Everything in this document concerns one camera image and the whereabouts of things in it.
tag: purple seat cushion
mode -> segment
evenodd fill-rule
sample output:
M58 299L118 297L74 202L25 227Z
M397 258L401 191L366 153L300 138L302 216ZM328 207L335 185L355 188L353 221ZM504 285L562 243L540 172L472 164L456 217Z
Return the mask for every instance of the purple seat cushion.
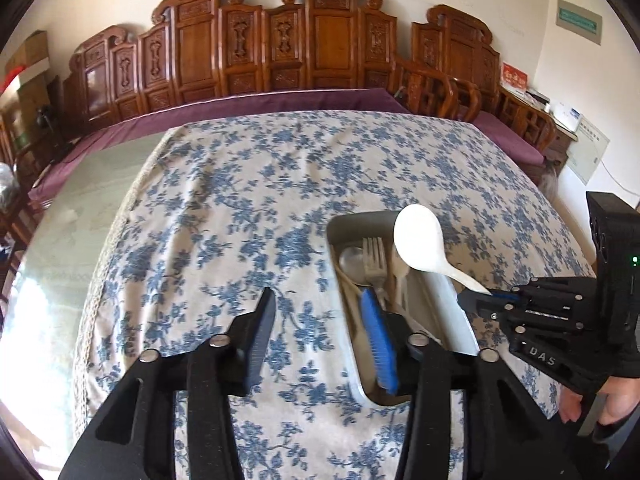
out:
M545 157L526 140L511 130L496 116L487 112L480 112L474 126L495 142L504 153L516 164L542 166Z
M123 121L85 137L64 160L50 168L38 187L31 189L29 197L38 202L52 200L71 172L87 155L127 140L157 134L195 121L297 110L409 113L383 88L271 92L192 103Z

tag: white spoon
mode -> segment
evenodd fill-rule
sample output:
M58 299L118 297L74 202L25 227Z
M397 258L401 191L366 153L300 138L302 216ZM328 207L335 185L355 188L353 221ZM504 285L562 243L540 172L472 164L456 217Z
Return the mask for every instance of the white spoon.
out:
M428 207L411 204L398 213L394 225L394 244L400 257L410 267L444 274L472 291L491 294L481 283L447 261L440 222Z

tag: metal bolt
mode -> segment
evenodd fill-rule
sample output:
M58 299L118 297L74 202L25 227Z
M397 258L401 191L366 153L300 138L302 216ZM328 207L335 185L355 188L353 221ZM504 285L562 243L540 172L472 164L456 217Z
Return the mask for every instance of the metal bolt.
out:
M427 346L429 337L421 332L415 332L409 336L409 344L411 346Z
M231 343L231 338L226 334L217 334L209 339L209 345L220 348Z
M500 360L500 354L496 352L493 348L483 348L480 351L480 358L482 361L486 361L488 363L495 363Z
M152 363L156 359L160 357L160 352L155 350L154 348L147 348L142 354L140 354L140 359L143 363Z

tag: metal fork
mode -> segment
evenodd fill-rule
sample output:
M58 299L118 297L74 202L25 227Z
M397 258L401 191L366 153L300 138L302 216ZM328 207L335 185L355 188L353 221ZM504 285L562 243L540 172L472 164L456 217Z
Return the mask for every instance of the metal fork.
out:
M380 306L386 310L386 256L382 238L363 238L362 257L364 277L376 291Z

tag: tablecloth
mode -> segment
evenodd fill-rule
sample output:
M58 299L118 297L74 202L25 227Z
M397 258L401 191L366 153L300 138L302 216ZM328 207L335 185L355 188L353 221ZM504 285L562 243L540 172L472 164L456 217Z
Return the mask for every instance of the tablecloth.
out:
M110 233L76 352L76 434L145 348L189 351L276 291L262 379L231 399L246 478L393 478L408 407L364 408L337 345L344 323L324 229L336 215L431 207L447 257L488 287L590 268L551 205L466 123L381 112L287 112L169 130ZM558 386L473 320L551 415ZM179 478L188 478L186 398L176 402ZM450 477L462 473L453 412Z

